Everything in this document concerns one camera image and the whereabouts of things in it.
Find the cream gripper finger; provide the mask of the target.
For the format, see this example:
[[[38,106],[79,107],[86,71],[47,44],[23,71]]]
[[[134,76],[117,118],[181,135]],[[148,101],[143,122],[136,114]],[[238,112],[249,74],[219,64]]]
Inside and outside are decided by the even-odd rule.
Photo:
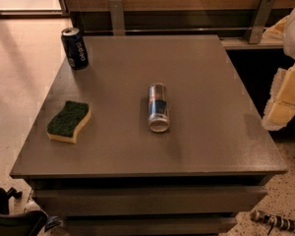
[[[277,70],[269,93],[262,125],[266,130],[278,131],[295,116],[295,63],[288,70]]]
[[[280,19],[276,24],[266,29],[263,33],[263,38],[279,39],[284,37],[284,29],[287,23],[288,17]]]

